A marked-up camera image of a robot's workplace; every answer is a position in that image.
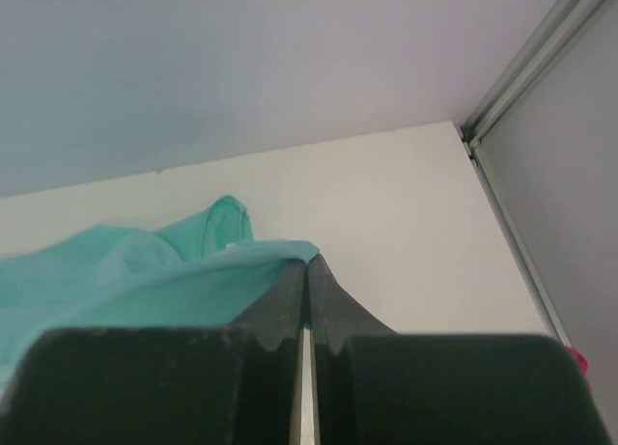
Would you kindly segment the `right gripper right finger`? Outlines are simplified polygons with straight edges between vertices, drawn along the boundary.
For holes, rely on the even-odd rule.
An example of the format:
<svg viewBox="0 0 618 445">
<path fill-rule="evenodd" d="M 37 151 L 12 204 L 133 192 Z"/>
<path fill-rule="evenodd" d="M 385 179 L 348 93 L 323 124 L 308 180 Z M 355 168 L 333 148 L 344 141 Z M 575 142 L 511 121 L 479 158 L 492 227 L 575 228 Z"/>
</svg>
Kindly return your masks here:
<svg viewBox="0 0 618 445">
<path fill-rule="evenodd" d="M 307 267 L 322 444 L 607 444 L 576 359 L 539 334 L 400 334 Z"/>
</svg>

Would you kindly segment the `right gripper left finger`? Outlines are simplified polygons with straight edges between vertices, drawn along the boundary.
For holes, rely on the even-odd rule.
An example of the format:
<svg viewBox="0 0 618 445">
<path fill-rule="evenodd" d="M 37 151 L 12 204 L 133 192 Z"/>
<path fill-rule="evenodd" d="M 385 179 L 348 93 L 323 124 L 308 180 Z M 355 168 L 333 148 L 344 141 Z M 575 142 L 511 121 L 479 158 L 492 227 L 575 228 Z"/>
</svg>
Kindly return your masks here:
<svg viewBox="0 0 618 445">
<path fill-rule="evenodd" d="M 49 330 L 1 401 L 5 444 L 296 444 L 301 261 L 218 327 Z"/>
</svg>

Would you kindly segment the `teal t shirt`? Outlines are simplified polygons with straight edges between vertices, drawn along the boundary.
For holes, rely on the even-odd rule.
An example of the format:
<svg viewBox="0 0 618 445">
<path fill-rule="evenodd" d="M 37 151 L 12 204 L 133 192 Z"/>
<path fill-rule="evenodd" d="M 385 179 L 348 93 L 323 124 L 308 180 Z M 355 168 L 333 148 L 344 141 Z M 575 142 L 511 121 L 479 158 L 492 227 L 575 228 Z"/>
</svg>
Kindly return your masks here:
<svg viewBox="0 0 618 445">
<path fill-rule="evenodd" d="M 1 261 L 1 384 L 27 349 L 58 327 L 224 325 L 309 263 L 304 240 L 254 238 L 236 198 L 159 230 L 99 225 Z"/>
</svg>

